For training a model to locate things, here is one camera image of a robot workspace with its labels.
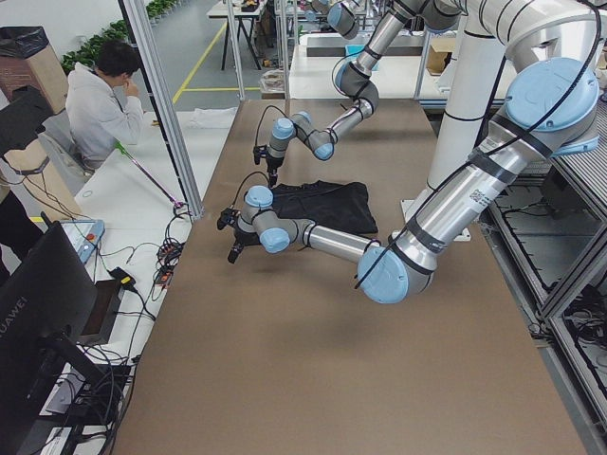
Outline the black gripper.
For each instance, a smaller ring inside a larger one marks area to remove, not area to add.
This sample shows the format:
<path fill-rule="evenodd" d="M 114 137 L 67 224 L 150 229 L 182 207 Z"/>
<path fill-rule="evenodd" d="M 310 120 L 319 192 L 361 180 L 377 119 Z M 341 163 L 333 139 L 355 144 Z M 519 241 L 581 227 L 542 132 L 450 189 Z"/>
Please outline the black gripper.
<path fill-rule="evenodd" d="M 267 163 L 268 185 L 271 188 L 273 188 L 277 183 L 278 170 L 283 165 L 284 159 L 282 157 L 274 157 L 272 155 L 267 155 L 266 163 Z"/>
<path fill-rule="evenodd" d="M 261 244 L 258 234 L 253 231 L 248 231 L 241 227 L 241 219 L 238 218 L 233 224 L 234 230 L 234 243 L 230 249 L 228 255 L 228 261 L 230 264 L 234 264 L 241 252 L 247 246 L 259 246 Z"/>

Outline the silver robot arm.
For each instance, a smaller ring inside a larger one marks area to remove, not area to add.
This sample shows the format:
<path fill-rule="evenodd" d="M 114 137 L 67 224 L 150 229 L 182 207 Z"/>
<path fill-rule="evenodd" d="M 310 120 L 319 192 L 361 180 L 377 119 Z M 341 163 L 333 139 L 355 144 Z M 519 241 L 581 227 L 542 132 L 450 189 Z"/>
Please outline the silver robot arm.
<path fill-rule="evenodd" d="M 316 128 L 309 114 L 283 114 L 274 120 L 269 142 L 253 149 L 254 161 L 267 164 L 267 182 L 277 183 L 289 142 L 295 138 L 319 160 L 330 159 L 336 145 L 378 108 L 379 93 L 371 81 L 373 68 L 406 23 L 421 18 L 433 32 L 444 32 L 455 24 L 461 10 L 452 1 L 394 1 L 387 7 L 363 48 L 341 59 L 334 67 L 335 90 L 351 101 L 350 107 L 323 129 Z"/>
<path fill-rule="evenodd" d="M 270 187 L 244 193 L 242 208 L 222 211 L 235 261 L 246 246 L 278 253 L 299 243 L 354 262 L 368 298 L 396 303 L 422 292 L 438 257 L 532 162 L 598 146 L 595 66 L 606 38 L 606 13 L 588 1 L 393 1 L 370 40 L 334 76 L 350 107 L 323 129 L 305 112 L 278 118 L 268 145 L 257 147 L 275 180 L 298 139 L 319 160 L 377 110 L 372 71 L 406 24 L 461 31 L 446 117 L 425 189 L 402 230 L 386 244 L 290 219 L 273 208 Z"/>

